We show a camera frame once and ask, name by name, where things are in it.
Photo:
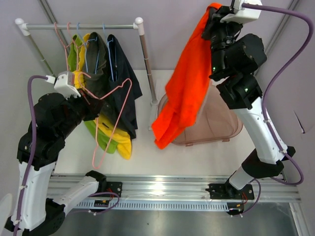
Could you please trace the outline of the orange shorts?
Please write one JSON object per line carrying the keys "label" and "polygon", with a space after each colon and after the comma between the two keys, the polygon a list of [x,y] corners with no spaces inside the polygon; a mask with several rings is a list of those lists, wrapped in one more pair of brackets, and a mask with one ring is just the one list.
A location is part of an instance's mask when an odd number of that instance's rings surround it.
{"label": "orange shorts", "polygon": [[159,149],[166,148],[185,128],[195,124],[211,75],[210,42],[202,39],[201,35],[210,11],[216,11],[221,6],[213,2],[207,7],[165,86],[168,101],[152,124],[155,144]]}

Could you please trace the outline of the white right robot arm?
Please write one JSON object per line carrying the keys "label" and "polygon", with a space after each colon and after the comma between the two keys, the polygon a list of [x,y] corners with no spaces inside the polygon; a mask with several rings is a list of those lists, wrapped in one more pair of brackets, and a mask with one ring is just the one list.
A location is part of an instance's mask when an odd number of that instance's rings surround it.
{"label": "white right robot arm", "polygon": [[225,182],[225,194],[237,198],[244,187],[254,179],[276,177],[284,169],[283,162],[296,153],[295,148],[283,142],[277,133],[271,134],[270,120],[262,110],[263,92],[253,75],[267,57],[262,39],[249,33],[238,38],[243,27],[232,16],[229,6],[211,6],[202,38],[210,42],[212,74],[221,98],[245,126],[254,150]]}

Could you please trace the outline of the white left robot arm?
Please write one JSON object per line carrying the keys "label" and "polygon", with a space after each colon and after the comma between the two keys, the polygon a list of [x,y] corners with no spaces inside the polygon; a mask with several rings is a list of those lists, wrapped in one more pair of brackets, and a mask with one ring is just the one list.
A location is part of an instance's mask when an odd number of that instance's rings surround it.
{"label": "white left robot arm", "polygon": [[20,184],[18,200],[5,229],[24,236],[49,236],[55,233],[67,214],[86,197],[106,193],[106,176],[89,171],[82,181],[59,199],[47,197],[48,183],[65,140],[82,122],[95,119],[102,101],[84,91],[66,99],[48,93],[31,105],[31,123],[18,144]]}

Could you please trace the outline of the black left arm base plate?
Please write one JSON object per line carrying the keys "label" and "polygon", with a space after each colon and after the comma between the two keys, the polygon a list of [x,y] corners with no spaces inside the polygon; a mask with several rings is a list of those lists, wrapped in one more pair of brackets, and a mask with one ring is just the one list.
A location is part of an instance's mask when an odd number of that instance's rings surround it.
{"label": "black left arm base plate", "polygon": [[97,193],[102,193],[101,196],[102,197],[109,197],[109,198],[116,198],[116,195],[112,195],[109,194],[109,192],[111,193],[115,193],[117,194],[119,197],[121,197],[122,195],[122,190],[123,190],[123,183],[122,182],[118,182],[118,181],[108,181],[106,183],[105,187],[100,187],[97,191]]}

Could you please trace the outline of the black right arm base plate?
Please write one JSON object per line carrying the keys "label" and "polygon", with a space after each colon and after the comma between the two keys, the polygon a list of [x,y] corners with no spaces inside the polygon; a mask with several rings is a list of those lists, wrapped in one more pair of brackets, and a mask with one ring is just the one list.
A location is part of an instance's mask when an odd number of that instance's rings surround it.
{"label": "black right arm base plate", "polygon": [[210,194],[210,199],[212,200],[242,200],[243,195],[245,195],[248,200],[254,199],[251,184],[246,184],[241,190],[237,190],[229,183],[210,183],[205,191]]}

